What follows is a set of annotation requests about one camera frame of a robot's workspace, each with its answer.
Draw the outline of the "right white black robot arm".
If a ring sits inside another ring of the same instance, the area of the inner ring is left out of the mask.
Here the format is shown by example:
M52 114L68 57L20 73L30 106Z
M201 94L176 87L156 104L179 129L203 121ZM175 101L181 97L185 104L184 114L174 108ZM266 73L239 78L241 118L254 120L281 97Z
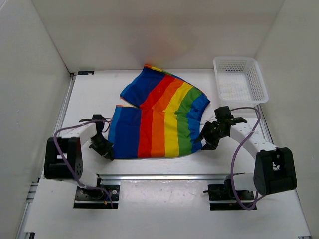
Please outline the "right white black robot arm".
M225 180L225 196L235 199L242 191L266 196L296 189L297 177L291 150L268 142L243 117L234 117L231 112L228 106L217 108L216 120L206 122L196 139L196 142L205 140L204 150L215 150L220 139L229 137L254 158L252 173L236 174L231 169Z

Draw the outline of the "rainbow striped shorts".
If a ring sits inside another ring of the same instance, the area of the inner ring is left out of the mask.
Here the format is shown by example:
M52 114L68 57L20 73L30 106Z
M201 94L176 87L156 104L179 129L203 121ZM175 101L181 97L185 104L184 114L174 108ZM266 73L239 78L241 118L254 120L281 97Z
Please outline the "rainbow striped shorts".
M182 78L151 65L128 84L108 141L115 159L174 158L202 149L200 123L210 100Z

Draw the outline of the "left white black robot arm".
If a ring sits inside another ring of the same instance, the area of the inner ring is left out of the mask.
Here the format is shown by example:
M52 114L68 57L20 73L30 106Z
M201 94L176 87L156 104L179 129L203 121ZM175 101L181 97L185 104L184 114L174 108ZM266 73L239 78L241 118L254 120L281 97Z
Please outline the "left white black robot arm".
M90 119L81 119L75 126L55 132L46 144L44 177L87 189L93 199L103 197L105 188L99 174L84 168L82 146L89 142L89 148L99 156L114 160L113 144L104 137L111 122L111 118L95 114Z

